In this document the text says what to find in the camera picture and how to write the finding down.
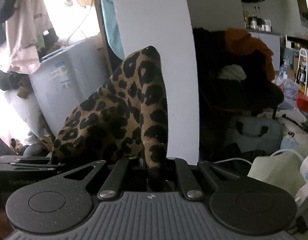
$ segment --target kettle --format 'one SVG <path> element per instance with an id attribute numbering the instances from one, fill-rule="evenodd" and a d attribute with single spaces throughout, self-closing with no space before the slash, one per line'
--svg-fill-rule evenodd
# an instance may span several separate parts
<path id="1" fill-rule="evenodd" d="M 257 17 L 256 16 L 252 17 L 252 19 L 250 21 L 250 28 L 254 29 L 254 30 L 258 30 L 259 29 L 258 24 L 257 24 Z"/>
<path id="2" fill-rule="evenodd" d="M 272 32 L 271 28 L 271 21 L 270 20 L 264 20 L 263 25 L 261 26 L 261 29 L 266 32 Z"/>

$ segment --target circular pad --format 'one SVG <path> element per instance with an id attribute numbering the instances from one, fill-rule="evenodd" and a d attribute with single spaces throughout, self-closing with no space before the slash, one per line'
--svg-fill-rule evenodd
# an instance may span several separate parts
<path id="1" fill-rule="evenodd" d="M 237 198 L 237 204 L 246 211 L 264 213 L 272 208 L 274 201 L 261 192 L 246 192 Z"/>
<path id="2" fill-rule="evenodd" d="M 209 207 L 227 228 L 253 236 L 287 230 L 297 211 L 286 191 L 248 177 L 220 183 Z"/>
<path id="3" fill-rule="evenodd" d="M 33 234 L 55 234 L 84 221 L 92 198 L 78 180 L 49 178 L 14 192 L 6 214 L 14 228 Z"/>
<path id="4" fill-rule="evenodd" d="M 30 207 L 37 212 L 49 213 L 57 211 L 65 205 L 64 195 L 54 191 L 44 191 L 33 195 L 29 200 Z"/>

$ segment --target white cable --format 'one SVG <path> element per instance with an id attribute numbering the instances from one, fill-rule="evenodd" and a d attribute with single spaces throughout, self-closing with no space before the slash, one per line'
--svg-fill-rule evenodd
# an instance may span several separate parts
<path id="1" fill-rule="evenodd" d="M 91 9 L 92 9 L 92 6 L 93 6 L 93 0 L 92 0 L 92 4 L 86 14 L 86 16 L 84 17 L 83 21 L 79 24 L 79 26 L 75 29 L 75 31 L 73 31 L 73 33 L 67 38 L 67 41 L 66 41 L 66 45 L 69 45 L 69 41 L 70 41 L 70 38 L 73 36 L 73 34 L 78 30 L 80 29 L 81 25 L 83 24 L 83 22 L 86 20 L 86 18 L 88 17 L 88 14 L 90 13 Z"/>
<path id="2" fill-rule="evenodd" d="M 218 162 L 214 162 L 214 163 L 217 164 L 217 163 L 224 163 L 224 162 L 229 162 L 229 161 L 243 161 L 243 162 L 247 162 L 248 164 L 252 165 L 252 163 L 250 161 L 242 159 L 242 158 L 231 158 L 231 159 L 222 160 L 222 161 L 218 161 Z"/>
<path id="3" fill-rule="evenodd" d="M 297 157 L 300 159 L 301 162 L 303 162 L 304 159 L 305 159 L 304 157 L 302 157 L 298 152 L 296 152 L 293 149 L 281 149 L 281 150 L 274 152 L 271 156 L 275 156 L 275 155 L 277 155 L 279 153 L 283 153 L 283 152 L 291 152 L 291 153 L 297 155 Z"/>

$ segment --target white charger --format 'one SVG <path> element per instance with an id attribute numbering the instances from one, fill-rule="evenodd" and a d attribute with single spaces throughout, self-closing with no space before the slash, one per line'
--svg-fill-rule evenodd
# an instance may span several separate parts
<path id="1" fill-rule="evenodd" d="M 298 207 L 308 198 L 308 156 L 300 166 L 300 174 L 304 178 L 306 184 L 302 186 L 296 194 L 295 202 Z"/>

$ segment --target cardboard box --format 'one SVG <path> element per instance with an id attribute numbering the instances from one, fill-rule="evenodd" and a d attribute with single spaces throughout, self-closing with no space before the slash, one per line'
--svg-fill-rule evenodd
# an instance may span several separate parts
<path id="1" fill-rule="evenodd" d="M 297 72 L 297 68 L 298 68 L 298 62 L 299 62 L 299 58 L 298 57 L 294 57 L 294 70 Z"/>
<path id="2" fill-rule="evenodd" d="M 289 79 L 291 79 L 292 81 L 295 82 L 297 70 L 288 69 L 286 72 L 287 72 L 287 78 L 289 78 Z M 279 71 L 278 70 L 275 70 L 275 75 L 279 75 Z"/>

